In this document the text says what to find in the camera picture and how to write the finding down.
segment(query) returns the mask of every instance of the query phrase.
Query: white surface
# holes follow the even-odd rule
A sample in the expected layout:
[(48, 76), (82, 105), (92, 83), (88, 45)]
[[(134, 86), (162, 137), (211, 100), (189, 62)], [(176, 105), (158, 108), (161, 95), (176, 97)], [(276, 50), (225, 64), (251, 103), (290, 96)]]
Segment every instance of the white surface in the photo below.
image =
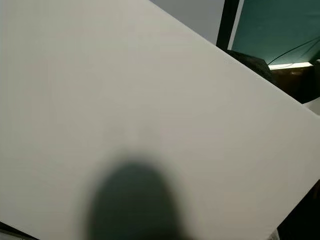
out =
[(244, 6), (244, 2), (245, 2), (245, 0), (239, 0), (238, 8), (236, 10), (236, 14), (235, 14), (234, 22), (233, 22), (233, 27), (232, 27), (232, 31), (231, 31), (231, 35), (230, 35), (230, 40), (229, 40), (229, 44), (228, 44), (228, 50), (232, 50), (232, 46), (234, 44), (234, 40), (235, 40), (235, 36), (237, 33), (238, 24), (239, 24), (241, 12), (242, 12), (242, 7)]
[(216, 45), (225, 0), (150, 0)]
[(197, 240), (266, 239), (319, 179), (317, 116), (149, 1), (0, 11), (0, 221), (82, 239), (121, 144), (162, 156)]

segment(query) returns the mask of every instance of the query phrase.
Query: gray wall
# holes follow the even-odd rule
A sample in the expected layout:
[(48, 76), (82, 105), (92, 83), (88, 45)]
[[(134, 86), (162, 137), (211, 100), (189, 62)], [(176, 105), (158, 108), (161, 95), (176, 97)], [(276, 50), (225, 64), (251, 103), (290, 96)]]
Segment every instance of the gray wall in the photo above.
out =
[(224, 0), (151, 0), (151, 2), (216, 44)]

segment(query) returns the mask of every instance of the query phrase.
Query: black cable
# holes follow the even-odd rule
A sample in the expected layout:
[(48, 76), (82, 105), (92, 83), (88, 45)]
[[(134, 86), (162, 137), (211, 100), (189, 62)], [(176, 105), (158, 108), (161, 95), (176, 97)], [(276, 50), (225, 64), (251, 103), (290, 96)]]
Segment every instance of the black cable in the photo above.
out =
[[(309, 44), (309, 43), (311, 43), (312, 41), (314, 41), (314, 40), (316, 40), (316, 39), (320, 39), (320, 36), (318, 36), (318, 37), (316, 37), (316, 38), (314, 38), (314, 39), (312, 39), (312, 40), (309, 40), (309, 41), (307, 41), (307, 42), (305, 42), (305, 43), (302, 43), (302, 44), (300, 44), (299, 46), (296, 46), (296, 47), (294, 47), (294, 48), (292, 48), (292, 49), (290, 49), (290, 50), (282, 53), (281, 55), (279, 55), (279, 56), (277, 56), (276, 58), (274, 58), (271, 62), (269, 62), (268, 65), (270, 65), (271, 63), (273, 63), (275, 60), (281, 58), (283, 55), (286, 55), (287, 53), (290, 53), (291, 51), (293, 51), (293, 50), (295, 50), (295, 49), (297, 49), (297, 48), (300, 48), (300, 47), (302, 47), (302, 46), (304, 46), (304, 45), (306, 45), (306, 44)], [(312, 49), (318, 42), (319, 42), (319, 41), (317, 41), (314, 45), (312, 45), (312, 47), (309, 48), (304, 54), (306, 54), (310, 49)]]
[(289, 65), (286, 65), (286, 66), (283, 66), (283, 67), (280, 67), (281, 69), (286, 69), (288, 67), (290, 67), (291, 65), (295, 64), (300, 58), (302, 58), (304, 55), (307, 54), (307, 52), (309, 52), (317, 43), (320, 42), (320, 39), (318, 41), (316, 41), (311, 47), (308, 48), (307, 51), (305, 51), (300, 57), (297, 58), (297, 60), (293, 63), (289, 63)]

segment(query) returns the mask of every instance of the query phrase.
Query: teal wall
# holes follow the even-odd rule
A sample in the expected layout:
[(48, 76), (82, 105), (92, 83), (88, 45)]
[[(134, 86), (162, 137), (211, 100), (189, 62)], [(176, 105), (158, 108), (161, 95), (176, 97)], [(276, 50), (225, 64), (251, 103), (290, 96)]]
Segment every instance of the teal wall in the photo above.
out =
[[(232, 50), (264, 59), (320, 36), (320, 0), (244, 0)], [(320, 50), (313, 41), (272, 64), (310, 61)]]

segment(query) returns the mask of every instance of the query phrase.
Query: white board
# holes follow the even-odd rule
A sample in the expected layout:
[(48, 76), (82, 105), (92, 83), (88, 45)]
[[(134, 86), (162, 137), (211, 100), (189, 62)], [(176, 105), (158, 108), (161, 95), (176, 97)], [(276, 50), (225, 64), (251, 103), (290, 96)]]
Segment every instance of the white board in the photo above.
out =
[(161, 159), (197, 240), (265, 239), (319, 179), (319, 118), (151, 2), (0, 11), (1, 222), (84, 239), (127, 148)]

